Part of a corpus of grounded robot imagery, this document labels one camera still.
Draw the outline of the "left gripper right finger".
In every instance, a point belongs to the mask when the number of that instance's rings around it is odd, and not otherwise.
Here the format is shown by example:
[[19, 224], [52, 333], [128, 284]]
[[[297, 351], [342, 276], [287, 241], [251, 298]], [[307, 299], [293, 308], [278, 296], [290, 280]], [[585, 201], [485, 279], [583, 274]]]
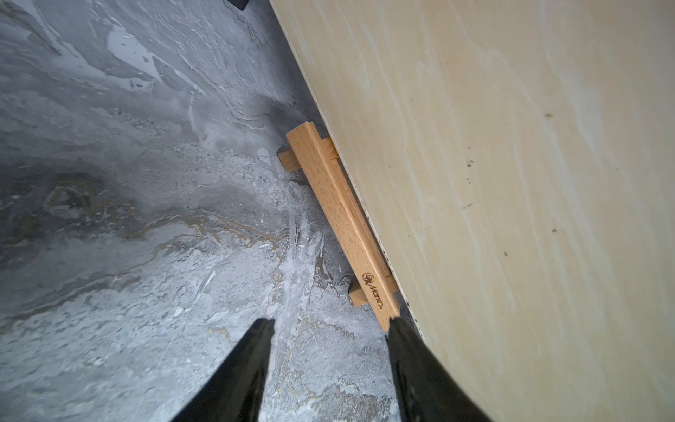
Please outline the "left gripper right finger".
[[402, 421], [490, 420], [400, 316], [390, 320], [387, 344]]

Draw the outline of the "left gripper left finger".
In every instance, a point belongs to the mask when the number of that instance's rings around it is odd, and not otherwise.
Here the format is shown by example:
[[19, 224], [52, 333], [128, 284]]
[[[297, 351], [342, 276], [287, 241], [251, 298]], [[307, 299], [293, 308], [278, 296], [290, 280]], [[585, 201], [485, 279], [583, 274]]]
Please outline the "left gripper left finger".
[[274, 320], [254, 321], [175, 421], [257, 421], [274, 336]]

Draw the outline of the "wooden easel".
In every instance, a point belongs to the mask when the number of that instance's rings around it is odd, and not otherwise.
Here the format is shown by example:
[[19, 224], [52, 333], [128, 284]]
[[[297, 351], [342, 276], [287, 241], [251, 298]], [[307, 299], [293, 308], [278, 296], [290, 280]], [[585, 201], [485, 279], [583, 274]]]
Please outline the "wooden easel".
[[301, 170], [318, 199], [339, 244], [385, 332], [400, 316], [398, 287], [342, 169], [332, 139], [319, 135], [312, 122], [287, 133], [290, 148], [278, 154], [289, 171]]

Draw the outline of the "plywood board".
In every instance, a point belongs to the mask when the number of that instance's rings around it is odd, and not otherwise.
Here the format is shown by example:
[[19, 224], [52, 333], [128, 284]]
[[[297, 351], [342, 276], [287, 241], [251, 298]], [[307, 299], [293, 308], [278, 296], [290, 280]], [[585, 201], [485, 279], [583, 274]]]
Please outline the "plywood board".
[[673, 2], [272, 8], [457, 383], [495, 420], [673, 420]]

